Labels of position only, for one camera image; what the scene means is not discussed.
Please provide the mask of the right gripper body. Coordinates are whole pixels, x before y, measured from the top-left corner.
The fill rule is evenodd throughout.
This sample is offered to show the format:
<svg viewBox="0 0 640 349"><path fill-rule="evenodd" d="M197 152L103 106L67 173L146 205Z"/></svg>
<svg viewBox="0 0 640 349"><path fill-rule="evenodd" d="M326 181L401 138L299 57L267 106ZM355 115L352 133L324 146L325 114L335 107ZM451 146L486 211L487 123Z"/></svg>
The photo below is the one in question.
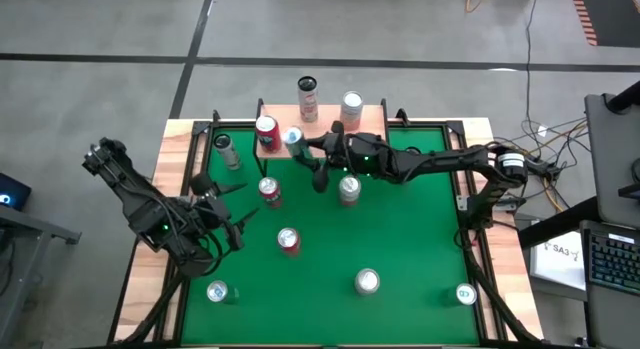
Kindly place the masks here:
<svg viewBox="0 0 640 349"><path fill-rule="evenodd" d="M371 133L324 135L324 172L345 169L351 174L391 178L395 175L395 152L379 135Z"/></svg>

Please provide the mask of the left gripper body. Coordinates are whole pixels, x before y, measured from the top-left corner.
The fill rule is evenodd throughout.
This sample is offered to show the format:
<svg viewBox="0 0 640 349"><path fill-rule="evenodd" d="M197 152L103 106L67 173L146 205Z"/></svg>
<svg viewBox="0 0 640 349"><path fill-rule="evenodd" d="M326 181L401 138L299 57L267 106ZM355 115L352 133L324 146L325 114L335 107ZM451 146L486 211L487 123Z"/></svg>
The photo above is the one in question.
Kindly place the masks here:
<svg viewBox="0 0 640 349"><path fill-rule="evenodd" d="M216 229L232 237L234 225L211 207L213 203L218 204L210 199L193 203L179 197L151 199L143 212L142 241L154 251L195 254L199 240Z"/></svg>

